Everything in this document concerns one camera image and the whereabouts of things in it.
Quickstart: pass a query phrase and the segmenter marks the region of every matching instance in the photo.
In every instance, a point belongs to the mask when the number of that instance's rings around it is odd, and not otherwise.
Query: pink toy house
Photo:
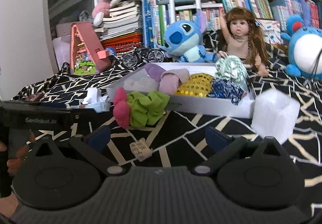
[[[108,50],[103,48],[90,22],[71,27],[70,66],[76,75],[103,72],[111,66]]]

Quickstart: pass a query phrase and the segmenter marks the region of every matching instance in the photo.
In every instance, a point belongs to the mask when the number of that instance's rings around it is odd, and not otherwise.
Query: orange basket
[[[142,43],[142,33],[134,32],[130,35],[117,37],[115,39],[102,40],[101,43],[104,48],[112,47],[116,53],[126,52],[130,47],[136,46],[138,43]]]

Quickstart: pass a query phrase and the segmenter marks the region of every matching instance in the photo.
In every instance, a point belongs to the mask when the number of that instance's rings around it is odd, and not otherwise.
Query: yellow sequined fabric
[[[189,80],[181,85],[176,94],[184,96],[207,97],[211,91],[211,80],[213,76],[206,73],[196,73],[189,77]]]

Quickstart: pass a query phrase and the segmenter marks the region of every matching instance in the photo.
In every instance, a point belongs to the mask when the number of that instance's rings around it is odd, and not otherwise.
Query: blue and white plush toy
[[[206,53],[202,42],[202,33],[206,28],[204,13],[197,11],[197,19],[191,21],[176,21],[166,30],[165,46],[158,45],[167,52],[169,57],[179,57],[178,62],[216,62],[215,53]]]
[[[291,15],[286,22],[289,33],[281,33],[289,41],[289,65],[285,72],[290,76],[322,79],[322,30],[306,27],[298,15]]]

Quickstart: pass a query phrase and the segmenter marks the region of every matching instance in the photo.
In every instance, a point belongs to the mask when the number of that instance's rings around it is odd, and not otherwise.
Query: green scrunchie
[[[228,55],[226,58],[218,59],[215,64],[217,69],[215,78],[231,80],[238,85],[245,83],[247,70],[237,56]]]
[[[126,103],[130,106],[130,124],[135,128],[154,125],[163,116],[164,108],[170,96],[158,91],[151,91],[147,96],[133,91],[127,94]]]

